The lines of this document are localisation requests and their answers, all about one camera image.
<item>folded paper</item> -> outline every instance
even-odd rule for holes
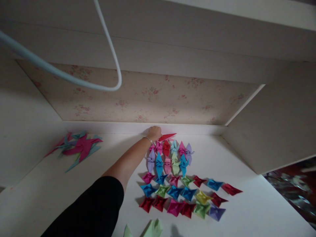
[[[228,193],[228,194],[230,194],[230,195],[232,195],[232,196],[234,196],[234,195],[236,195],[236,194],[238,194],[238,193],[242,193],[242,192],[243,192],[243,191],[241,191],[241,190],[239,190],[239,189],[237,189],[237,188],[234,188],[234,187],[231,186],[230,184],[224,184],[224,185],[222,186],[222,189],[224,189],[226,193]]]
[[[177,202],[177,201],[171,199],[167,213],[171,213],[175,217],[177,217],[179,215],[179,213],[181,212],[183,206],[184,206],[183,202]]]

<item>white cable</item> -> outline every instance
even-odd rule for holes
[[[29,51],[28,49],[26,49],[24,46],[19,44],[17,41],[13,40],[11,37],[6,35],[2,31],[0,31],[0,42],[4,43],[9,49],[14,51],[15,53],[17,53],[21,57],[29,60],[34,65],[56,75],[64,80],[66,80],[66,81],[69,81],[69,82],[74,83],[74,84],[79,85],[79,86],[88,87],[88,88],[96,89],[96,90],[109,91],[109,92],[116,91],[122,85],[122,74],[121,74],[121,70],[119,67],[119,62],[118,62],[118,59],[116,57],[115,49],[114,49],[110,34],[108,32],[108,28],[106,27],[106,24],[105,24],[103,15],[102,15],[99,2],[98,2],[98,0],[93,0],[93,1],[94,1],[96,11],[98,12],[101,24],[103,26],[105,35],[108,39],[108,42],[109,42],[109,45],[110,45],[110,48],[111,48],[111,51],[113,54],[113,58],[115,61],[116,69],[118,72],[118,83],[115,87],[105,87],[105,86],[97,85],[94,83],[90,83],[90,82],[75,78],[75,77],[69,75],[68,73],[65,73],[65,72],[55,68],[51,64],[47,63],[46,61],[44,61],[43,59],[41,59],[40,57],[38,57],[37,55],[35,55],[31,51]]]

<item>red origami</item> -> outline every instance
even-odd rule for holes
[[[231,186],[230,184],[224,184],[222,185],[222,189],[225,190],[226,193],[234,196],[238,193],[242,193],[243,191],[237,189],[237,188],[234,188],[233,186]]]
[[[196,204],[189,204],[187,202],[184,202],[184,206],[181,210],[181,214],[191,219],[191,215],[192,215],[192,212],[194,211],[195,206]]]
[[[156,202],[153,206],[162,212],[164,210],[164,206],[167,200],[168,200],[167,198],[162,198],[160,196],[157,196]]]
[[[162,153],[165,155],[165,156],[169,156],[169,153],[170,153],[170,144],[169,142],[165,141],[163,146],[162,146]]]
[[[212,193],[211,195],[211,201],[214,203],[215,206],[220,207],[222,202],[227,202],[226,199],[221,198],[220,196],[218,196],[216,193]]]
[[[194,179],[193,183],[198,187],[201,187],[201,184],[207,181],[206,179],[200,179],[197,176],[195,176],[193,179]]]
[[[101,139],[95,138],[95,139],[87,139],[87,135],[84,135],[83,137],[79,138],[75,147],[73,149],[69,149],[63,152],[65,155],[73,155],[76,153],[80,153],[79,163],[84,160],[89,155],[91,146],[93,143],[102,142]]]

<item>green origami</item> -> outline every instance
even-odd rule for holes
[[[205,216],[209,212],[210,208],[211,208],[210,204],[203,205],[197,201],[197,205],[195,206],[193,213],[205,219]]]
[[[184,178],[181,179],[183,184],[187,187],[189,187],[189,184],[192,183],[194,181],[194,179],[190,179],[187,176],[185,176]]]
[[[157,195],[159,195],[162,198],[165,198],[165,194],[168,191],[168,189],[170,188],[170,186],[164,186],[164,185],[160,185],[158,190],[155,192]]]

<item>floral wallpaper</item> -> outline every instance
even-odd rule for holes
[[[224,125],[259,85],[122,71],[122,87],[102,92],[18,63],[63,120]],[[53,64],[75,77],[113,87],[113,69]]]

